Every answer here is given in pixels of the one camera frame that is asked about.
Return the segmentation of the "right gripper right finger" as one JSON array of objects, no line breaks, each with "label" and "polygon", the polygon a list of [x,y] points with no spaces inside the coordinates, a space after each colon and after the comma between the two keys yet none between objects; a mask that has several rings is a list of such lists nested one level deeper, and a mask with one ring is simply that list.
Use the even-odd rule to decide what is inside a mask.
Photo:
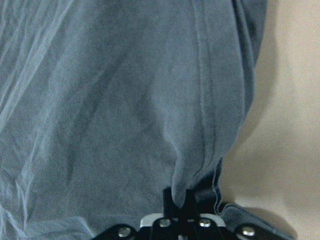
[{"label": "right gripper right finger", "polygon": [[185,201],[180,209],[180,221],[195,221],[200,214],[197,208],[195,193],[191,189],[185,191]]}]

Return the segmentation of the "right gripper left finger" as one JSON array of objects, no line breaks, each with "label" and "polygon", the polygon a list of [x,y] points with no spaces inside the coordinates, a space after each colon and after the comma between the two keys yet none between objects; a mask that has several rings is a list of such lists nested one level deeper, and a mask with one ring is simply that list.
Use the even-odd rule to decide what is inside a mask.
[{"label": "right gripper left finger", "polygon": [[163,217],[165,219],[178,220],[179,219],[179,208],[173,201],[172,189],[170,187],[165,188],[162,191],[163,199]]}]

